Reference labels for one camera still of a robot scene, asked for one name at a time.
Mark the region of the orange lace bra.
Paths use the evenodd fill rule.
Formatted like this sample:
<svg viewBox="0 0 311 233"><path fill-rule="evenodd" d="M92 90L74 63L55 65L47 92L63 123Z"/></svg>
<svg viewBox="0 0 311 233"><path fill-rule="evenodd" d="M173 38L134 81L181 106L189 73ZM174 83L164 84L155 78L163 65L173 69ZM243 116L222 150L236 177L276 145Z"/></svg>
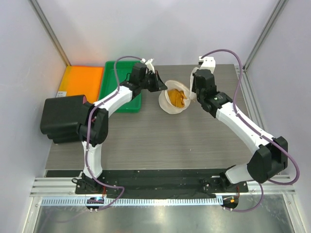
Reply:
<svg viewBox="0 0 311 233"><path fill-rule="evenodd" d="M183 90L171 89L167 91L167 94L172 106L177 108L185 107L185 100L187 100L188 98L186 97Z"/></svg>

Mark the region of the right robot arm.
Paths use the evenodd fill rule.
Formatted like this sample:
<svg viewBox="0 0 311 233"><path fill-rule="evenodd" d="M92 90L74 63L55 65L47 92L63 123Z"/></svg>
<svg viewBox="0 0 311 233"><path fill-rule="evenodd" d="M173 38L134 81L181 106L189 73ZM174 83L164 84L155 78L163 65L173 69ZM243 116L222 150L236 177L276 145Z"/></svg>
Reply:
<svg viewBox="0 0 311 233"><path fill-rule="evenodd" d="M233 165L220 173L219 185L226 192L238 183L254 180L264 183L288 166L288 142L282 136L264 136L264 130L252 122L224 92L217 90L215 77L209 69L195 68L191 74L191 91L203 110L231 129L249 148L248 163Z"/></svg>

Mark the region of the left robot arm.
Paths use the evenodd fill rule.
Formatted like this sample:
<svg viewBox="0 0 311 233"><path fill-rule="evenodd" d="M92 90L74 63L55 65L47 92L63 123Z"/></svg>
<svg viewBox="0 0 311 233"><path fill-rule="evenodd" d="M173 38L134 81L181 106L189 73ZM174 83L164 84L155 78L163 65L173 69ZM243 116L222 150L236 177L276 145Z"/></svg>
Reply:
<svg viewBox="0 0 311 233"><path fill-rule="evenodd" d="M124 192L124 187L105 184L102 177L102 143L108 135L109 117L144 89L149 92L167 89L155 70L153 59L142 59L133 66L128 80L120 82L116 78L116 81L114 92L92 104L86 124L78 129L84 148L85 167L81 178L76 181L76 194L99 194L108 188L119 189L120 194Z"/></svg>

